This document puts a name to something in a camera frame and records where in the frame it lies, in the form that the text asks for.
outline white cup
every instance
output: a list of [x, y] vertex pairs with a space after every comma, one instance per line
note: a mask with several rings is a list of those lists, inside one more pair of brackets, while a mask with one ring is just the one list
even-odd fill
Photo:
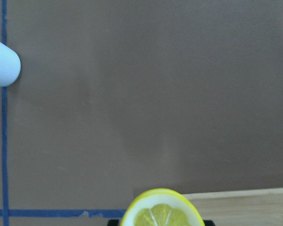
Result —
[[0, 42], [0, 86], [12, 84], [20, 74], [20, 59], [14, 51]]

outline blue tape line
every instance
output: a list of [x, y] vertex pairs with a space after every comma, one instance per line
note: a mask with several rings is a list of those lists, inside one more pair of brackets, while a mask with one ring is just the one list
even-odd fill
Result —
[[[1, 22], [1, 41], [7, 44], [7, 0], [1, 2], [2, 22]], [[9, 226], [8, 216], [8, 117], [7, 117], [7, 88], [1, 90], [1, 121], [2, 121], [2, 218], [3, 226]]]
[[73, 218], [88, 216], [103, 218], [122, 218], [126, 210], [9, 210], [10, 217], [27, 218]]

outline yellow rim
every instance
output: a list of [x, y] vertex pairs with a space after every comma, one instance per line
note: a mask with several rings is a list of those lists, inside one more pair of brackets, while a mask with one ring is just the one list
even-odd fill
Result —
[[152, 196], [152, 195], [157, 195], [157, 194], [168, 194], [168, 195], [173, 195], [179, 199], [181, 199], [182, 201], [184, 201], [190, 208], [191, 210], [193, 211], [193, 213], [196, 215], [198, 221], [200, 222], [200, 224], [202, 226], [205, 226], [204, 225], [204, 222], [203, 222], [203, 219], [202, 217], [200, 216], [200, 214], [198, 213], [197, 209], [192, 205], [192, 203], [190, 203], [189, 200], [187, 200], [182, 194], [174, 191], [174, 190], [171, 190], [171, 189], [168, 189], [168, 188], [154, 188], [154, 189], [151, 189], [151, 190], [148, 190], [146, 192], [143, 192], [141, 193], [139, 196], [136, 197], [136, 199], [134, 199], [134, 201], [130, 204], [129, 208], [127, 209], [126, 213], [124, 214], [123, 216], [123, 219], [126, 218], [128, 212], [130, 212], [131, 208], [141, 199], [145, 198], [145, 197], [149, 197], [149, 196]]

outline horizontal blue tape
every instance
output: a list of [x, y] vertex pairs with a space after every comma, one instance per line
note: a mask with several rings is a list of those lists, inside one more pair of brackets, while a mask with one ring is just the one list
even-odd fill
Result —
[[27, 218], [73, 218], [88, 216], [103, 218], [122, 218], [126, 210], [9, 210], [10, 217]]

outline yellow lemon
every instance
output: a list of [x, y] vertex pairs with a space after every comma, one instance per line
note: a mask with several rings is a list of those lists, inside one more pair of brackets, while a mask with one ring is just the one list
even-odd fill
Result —
[[156, 188], [139, 195], [120, 226], [204, 226], [196, 208], [181, 194]]

